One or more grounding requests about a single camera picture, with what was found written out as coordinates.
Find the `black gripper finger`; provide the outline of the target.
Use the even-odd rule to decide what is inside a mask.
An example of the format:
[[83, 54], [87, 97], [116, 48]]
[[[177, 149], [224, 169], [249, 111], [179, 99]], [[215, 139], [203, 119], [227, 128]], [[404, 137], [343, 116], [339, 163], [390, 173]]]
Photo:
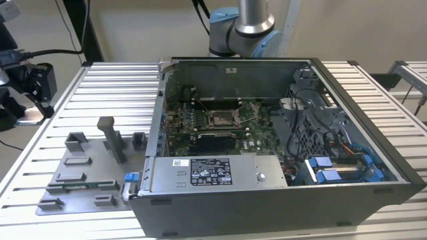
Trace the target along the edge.
[[40, 89], [25, 90], [24, 95], [29, 99], [29, 101], [35, 104], [37, 110], [41, 113], [41, 116], [45, 118], [47, 113], [45, 113], [45, 107], [44, 107], [43, 91]]

